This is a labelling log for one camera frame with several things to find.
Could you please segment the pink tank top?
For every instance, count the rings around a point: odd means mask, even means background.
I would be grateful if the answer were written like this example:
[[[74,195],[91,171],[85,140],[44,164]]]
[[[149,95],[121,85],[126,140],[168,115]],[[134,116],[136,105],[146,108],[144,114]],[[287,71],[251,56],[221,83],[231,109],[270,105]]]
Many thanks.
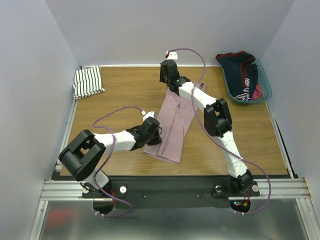
[[[184,138],[194,117],[192,103],[168,89],[157,116],[162,129],[161,143],[146,145],[143,153],[157,160],[180,164]]]

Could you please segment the black white striped tank top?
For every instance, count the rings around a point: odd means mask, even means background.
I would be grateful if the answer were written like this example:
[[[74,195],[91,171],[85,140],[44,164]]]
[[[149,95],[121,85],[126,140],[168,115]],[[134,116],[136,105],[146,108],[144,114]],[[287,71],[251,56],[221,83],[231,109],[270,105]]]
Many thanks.
[[[98,65],[76,70],[73,78],[73,98],[76,100],[105,91],[101,68]]]

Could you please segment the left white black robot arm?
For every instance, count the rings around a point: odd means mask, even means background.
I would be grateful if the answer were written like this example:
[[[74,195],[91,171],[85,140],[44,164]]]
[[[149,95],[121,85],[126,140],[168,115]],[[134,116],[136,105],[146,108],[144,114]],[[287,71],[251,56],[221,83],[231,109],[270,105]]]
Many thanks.
[[[111,193],[111,184],[107,175],[98,169],[102,156],[158,145],[162,142],[161,132],[159,121],[151,116],[141,125],[117,133],[95,134],[85,129],[61,151],[58,159],[77,182],[90,184],[95,193],[106,197]]]

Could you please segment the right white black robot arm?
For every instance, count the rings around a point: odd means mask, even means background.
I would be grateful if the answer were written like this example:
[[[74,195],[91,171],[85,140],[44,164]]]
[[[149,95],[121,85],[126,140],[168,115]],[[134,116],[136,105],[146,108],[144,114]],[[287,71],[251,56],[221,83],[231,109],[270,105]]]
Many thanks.
[[[200,120],[205,133],[222,149],[230,177],[230,189],[235,195],[242,195],[250,190],[254,181],[251,171],[241,157],[233,136],[232,118],[228,103],[224,98],[214,98],[193,83],[181,76],[176,62],[166,59],[160,63],[159,81],[165,83],[169,90],[179,97],[188,100],[195,113],[201,110]]]

